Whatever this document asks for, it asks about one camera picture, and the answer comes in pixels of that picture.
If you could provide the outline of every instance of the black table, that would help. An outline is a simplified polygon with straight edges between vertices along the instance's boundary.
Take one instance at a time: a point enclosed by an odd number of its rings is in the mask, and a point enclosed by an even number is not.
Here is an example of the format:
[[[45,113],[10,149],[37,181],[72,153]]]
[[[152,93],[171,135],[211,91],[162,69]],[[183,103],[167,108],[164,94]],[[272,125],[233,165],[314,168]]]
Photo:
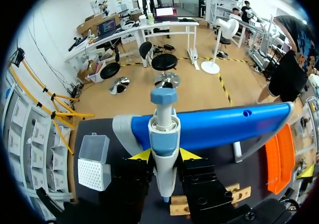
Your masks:
[[[98,192],[86,188],[78,183],[78,163],[80,147],[84,135],[91,135],[93,132],[98,135],[106,135],[110,139],[108,150],[107,163],[112,164],[122,157],[130,157],[129,153],[122,147],[112,130],[112,118],[93,119],[81,121],[78,126],[75,147],[74,147],[74,181],[76,197],[84,198],[88,201],[97,203]],[[241,142],[242,151],[245,152],[249,145],[254,143],[253,139]],[[224,186],[230,186],[235,183],[240,184],[240,188],[252,187],[251,197],[241,201],[239,205],[248,204],[254,207],[263,201],[265,198],[273,197],[279,199],[286,189],[279,195],[275,196],[267,190],[267,157],[265,147],[262,147],[258,152],[246,158],[240,163],[234,163],[233,145],[228,144],[220,147],[196,150],[192,153],[208,157],[216,165],[215,173],[217,178]],[[183,190],[179,180],[176,181],[175,191],[173,196],[183,195]],[[164,203],[160,196],[156,184],[156,178],[150,184],[149,194],[146,197],[145,205],[142,213],[142,224],[189,224],[185,216],[170,216],[169,203]]]

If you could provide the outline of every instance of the wooden block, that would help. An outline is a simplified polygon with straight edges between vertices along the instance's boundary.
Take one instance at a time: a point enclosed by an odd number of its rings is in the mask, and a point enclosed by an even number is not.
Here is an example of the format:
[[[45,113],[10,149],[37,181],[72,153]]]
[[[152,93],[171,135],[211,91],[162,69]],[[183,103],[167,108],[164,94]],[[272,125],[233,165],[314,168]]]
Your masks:
[[[226,187],[226,190],[233,193],[233,206],[238,206],[237,202],[240,202],[251,195],[251,187],[239,190],[239,183]],[[186,196],[173,196],[171,197],[171,205],[169,206],[171,216],[183,216],[189,215],[189,208]]]
[[[180,204],[180,205],[170,205],[169,206],[170,215],[171,216],[183,216],[189,215],[188,204]]]
[[[238,192],[233,193],[233,201],[231,203],[240,202],[246,198],[249,198],[251,195],[251,187],[244,188]]]

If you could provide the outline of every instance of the keyboard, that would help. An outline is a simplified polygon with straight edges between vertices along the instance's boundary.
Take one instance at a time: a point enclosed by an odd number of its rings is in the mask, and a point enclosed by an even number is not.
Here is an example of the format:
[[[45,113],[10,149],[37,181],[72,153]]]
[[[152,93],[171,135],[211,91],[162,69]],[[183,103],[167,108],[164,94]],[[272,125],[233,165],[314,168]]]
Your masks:
[[[163,21],[178,21],[178,18],[176,16],[155,18],[155,22],[163,22]]]

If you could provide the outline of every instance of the round stool seat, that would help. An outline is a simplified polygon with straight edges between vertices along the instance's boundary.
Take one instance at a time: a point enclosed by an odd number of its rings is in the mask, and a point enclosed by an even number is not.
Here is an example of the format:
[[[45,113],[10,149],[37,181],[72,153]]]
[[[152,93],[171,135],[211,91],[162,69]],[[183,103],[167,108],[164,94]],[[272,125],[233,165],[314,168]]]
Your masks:
[[[226,39],[224,37],[220,37],[220,41],[221,44],[223,45],[230,45],[231,41],[229,39]]]
[[[110,63],[104,67],[100,73],[102,79],[108,79],[115,76],[120,70],[121,65],[117,62]]]
[[[172,54],[162,54],[152,60],[152,67],[157,71],[167,71],[177,65],[177,58]]]

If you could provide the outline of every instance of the chrome stool base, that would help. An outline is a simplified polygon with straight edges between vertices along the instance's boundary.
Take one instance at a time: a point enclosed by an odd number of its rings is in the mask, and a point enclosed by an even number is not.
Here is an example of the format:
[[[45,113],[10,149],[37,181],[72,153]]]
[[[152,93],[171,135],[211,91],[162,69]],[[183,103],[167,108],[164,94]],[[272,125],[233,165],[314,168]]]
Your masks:
[[[118,95],[124,92],[128,85],[130,84],[130,79],[127,77],[116,78],[110,85],[109,91],[112,95]]]
[[[176,89],[180,83],[180,78],[172,72],[163,72],[155,79],[156,88],[173,88]]]

